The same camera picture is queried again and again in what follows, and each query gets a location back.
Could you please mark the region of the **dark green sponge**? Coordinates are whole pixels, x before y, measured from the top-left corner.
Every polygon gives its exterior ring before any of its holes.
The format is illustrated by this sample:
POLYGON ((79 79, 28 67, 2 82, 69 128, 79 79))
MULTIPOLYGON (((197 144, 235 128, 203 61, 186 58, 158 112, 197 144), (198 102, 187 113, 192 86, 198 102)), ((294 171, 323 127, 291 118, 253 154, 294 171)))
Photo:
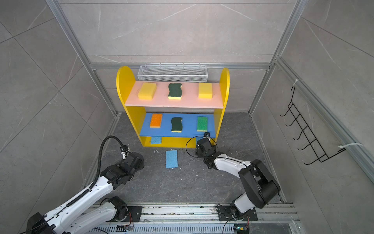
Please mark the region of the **dark green sponge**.
POLYGON ((171 132, 181 133, 183 131, 182 117, 174 117, 171 119, 171 132))
POLYGON ((180 100, 182 98, 182 84, 181 83, 170 83, 168 85, 168 99, 170 100, 180 100))

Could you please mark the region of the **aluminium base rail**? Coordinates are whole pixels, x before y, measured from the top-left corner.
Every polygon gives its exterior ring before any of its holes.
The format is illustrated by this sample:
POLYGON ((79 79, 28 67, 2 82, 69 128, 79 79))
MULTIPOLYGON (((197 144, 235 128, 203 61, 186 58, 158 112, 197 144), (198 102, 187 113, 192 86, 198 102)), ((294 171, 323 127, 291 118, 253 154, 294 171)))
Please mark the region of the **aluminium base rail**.
POLYGON ((304 234, 291 203, 253 208, 238 219, 228 204, 128 205, 132 221, 114 220, 96 225, 90 234, 304 234))

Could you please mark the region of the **yellow pink blue shelf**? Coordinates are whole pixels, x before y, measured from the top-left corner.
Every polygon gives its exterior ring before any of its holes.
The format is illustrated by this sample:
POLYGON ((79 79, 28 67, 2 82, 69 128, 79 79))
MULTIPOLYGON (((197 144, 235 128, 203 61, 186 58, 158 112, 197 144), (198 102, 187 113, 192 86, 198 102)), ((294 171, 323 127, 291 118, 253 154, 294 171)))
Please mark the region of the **yellow pink blue shelf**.
POLYGON ((220 81, 211 84, 212 99, 199 99, 199 82, 137 81, 134 73, 127 66, 121 67, 116 76, 118 96, 144 147, 195 148, 197 137, 203 137, 205 133, 197 131, 198 117, 208 117, 207 132, 210 133, 211 141, 216 141, 229 97, 229 69, 224 68, 220 81), (145 82, 157 84, 157 90, 152 100, 140 100, 137 96, 145 82), (180 100, 168 99, 168 85, 170 83, 182 84, 183 94, 180 100), (152 114, 163 115, 160 128, 150 128, 152 114), (181 133, 171 132, 171 119, 174 117, 183 118, 181 133), (151 137, 162 137, 162 143, 151 145, 151 137))

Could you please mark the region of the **light green sponge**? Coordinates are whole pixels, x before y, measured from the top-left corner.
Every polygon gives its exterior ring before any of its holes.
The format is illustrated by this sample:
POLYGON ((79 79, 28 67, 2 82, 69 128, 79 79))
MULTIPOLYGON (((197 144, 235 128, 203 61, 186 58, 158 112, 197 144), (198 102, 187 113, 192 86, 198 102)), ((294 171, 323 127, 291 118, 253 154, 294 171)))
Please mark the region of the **light green sponge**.
POLYGON ((207 132, 208 131, 208 117, 197 118, 197 131, 207 132))

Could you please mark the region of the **yellow sponge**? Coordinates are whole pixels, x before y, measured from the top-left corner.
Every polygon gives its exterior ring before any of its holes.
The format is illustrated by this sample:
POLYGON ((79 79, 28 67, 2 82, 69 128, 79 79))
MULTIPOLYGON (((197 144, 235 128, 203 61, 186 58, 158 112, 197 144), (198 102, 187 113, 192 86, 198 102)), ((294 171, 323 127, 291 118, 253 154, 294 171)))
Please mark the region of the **yellow sponge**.
POLYGON ((198 85, 198 98, 199 99, 212 99, 213 88, 211 83, 199 83, 198 85))
POLYGON ((142 84, 137 96, 140 100, 152 100, 157 90, 157 84, 145 82, 142 84))

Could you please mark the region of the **blue sponge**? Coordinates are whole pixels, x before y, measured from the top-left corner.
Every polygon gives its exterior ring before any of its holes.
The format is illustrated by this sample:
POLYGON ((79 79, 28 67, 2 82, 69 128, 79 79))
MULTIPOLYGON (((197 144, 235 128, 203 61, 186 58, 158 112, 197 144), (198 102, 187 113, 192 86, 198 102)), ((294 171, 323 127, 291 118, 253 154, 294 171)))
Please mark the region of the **blue sponge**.
POLYGON ((166 151, 166 168, 177 168, 178 167, 178 156, 177 150, 166 151))
POLYGON ((152 136, 151 137, 151 145, 158 145, 162 143, 162 137, 160 136, 152 136))

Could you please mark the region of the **orange sponge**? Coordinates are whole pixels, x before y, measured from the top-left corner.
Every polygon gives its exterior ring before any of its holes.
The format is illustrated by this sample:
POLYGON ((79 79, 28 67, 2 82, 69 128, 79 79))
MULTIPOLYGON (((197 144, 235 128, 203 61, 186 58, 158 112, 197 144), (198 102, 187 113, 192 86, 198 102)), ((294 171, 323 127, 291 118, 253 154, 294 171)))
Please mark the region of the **orange sponge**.
POLYGON ((160 128, 162 124, 162 114, 152 114, 150 128, 160 128))

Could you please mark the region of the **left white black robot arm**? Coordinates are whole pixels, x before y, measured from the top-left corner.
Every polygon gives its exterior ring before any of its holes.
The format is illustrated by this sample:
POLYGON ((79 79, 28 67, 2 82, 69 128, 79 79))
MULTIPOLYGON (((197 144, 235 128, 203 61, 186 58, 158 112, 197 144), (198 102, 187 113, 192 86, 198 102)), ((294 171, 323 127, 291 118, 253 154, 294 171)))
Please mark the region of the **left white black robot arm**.
POLYGON ((83 234, 103 222, 125 220, 129 216, 127 204, 119 197, 109 198, 87 212, 98 200, 125 185, 144 168, 141 154, 123 153, 122 156, 122 160, 100 172, 98 178, 70 200, 46 214, 36 213, 29 218, 26 233, 83 234))

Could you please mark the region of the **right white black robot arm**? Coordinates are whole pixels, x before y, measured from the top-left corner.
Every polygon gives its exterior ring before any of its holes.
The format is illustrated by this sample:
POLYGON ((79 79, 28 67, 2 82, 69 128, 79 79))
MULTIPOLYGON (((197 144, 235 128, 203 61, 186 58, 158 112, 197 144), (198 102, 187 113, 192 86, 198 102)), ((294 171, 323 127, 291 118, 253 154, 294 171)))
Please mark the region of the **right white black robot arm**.
POLYGON ((263 208, 281 190, 280 185, 260 160, 243 161, 217 151, 209 138, 196 143, 195 156, 203 159, 209 168, 224 171, 240 179, 244 194, 230 204, 229 214, 233 219, 242 219, 254 208, 263 208))

